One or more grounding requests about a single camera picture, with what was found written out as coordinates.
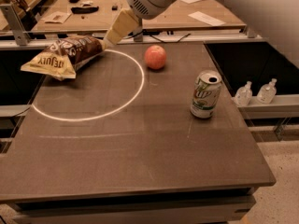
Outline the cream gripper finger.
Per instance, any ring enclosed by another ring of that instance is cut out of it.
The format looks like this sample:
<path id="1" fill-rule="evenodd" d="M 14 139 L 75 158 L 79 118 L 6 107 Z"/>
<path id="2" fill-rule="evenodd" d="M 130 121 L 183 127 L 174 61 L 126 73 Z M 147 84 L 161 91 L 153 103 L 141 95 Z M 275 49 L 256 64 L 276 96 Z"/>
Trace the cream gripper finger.
<path id="1" fill-rule="evenodd" d="M 122 8 L 104 36 L 103 49 L 117 45 L 138 26 L 139 18 L 135 13 L 130 8 Z"/>

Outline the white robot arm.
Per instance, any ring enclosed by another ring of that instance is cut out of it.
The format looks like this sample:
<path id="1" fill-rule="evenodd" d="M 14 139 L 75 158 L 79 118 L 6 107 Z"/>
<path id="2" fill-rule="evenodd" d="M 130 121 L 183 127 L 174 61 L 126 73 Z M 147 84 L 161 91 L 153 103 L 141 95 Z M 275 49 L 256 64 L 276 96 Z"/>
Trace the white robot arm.
<path id="1" fill-rule="evenodd" d="M 138 27 L 152 20 L 177 0 L 127 0 L 108 29 L 104 41 L 111 47 Z M 256 35 L 295 66 L 299 66 L 299 0 L 215 0 L 242 20 Z"/>

